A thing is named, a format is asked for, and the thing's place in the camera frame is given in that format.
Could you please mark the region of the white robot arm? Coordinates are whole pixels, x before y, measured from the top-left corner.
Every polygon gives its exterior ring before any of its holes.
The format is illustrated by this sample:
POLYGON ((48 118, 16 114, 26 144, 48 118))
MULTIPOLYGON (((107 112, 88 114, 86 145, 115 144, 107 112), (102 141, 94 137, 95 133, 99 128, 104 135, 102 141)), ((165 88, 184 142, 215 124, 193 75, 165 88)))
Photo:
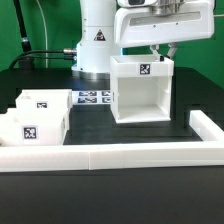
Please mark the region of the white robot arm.
POLYGON ((74 73, 107 79, 110 57, 124 48, 169 46, 206 39, 214 33, 215 0, 80 0, 82 37, 74 73))

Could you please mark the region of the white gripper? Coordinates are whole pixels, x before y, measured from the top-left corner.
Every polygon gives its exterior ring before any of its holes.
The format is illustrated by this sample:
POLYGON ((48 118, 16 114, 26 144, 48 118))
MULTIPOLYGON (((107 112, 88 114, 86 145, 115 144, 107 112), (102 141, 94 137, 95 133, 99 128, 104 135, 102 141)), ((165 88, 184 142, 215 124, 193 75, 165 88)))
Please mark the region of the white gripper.
POLYGON ((118 0, 114 40, 123 48, 150 46, 162 62, 159 44, 169 44, 172 59, 178 44, 207 39, 214 33, 215 0, 118 0))

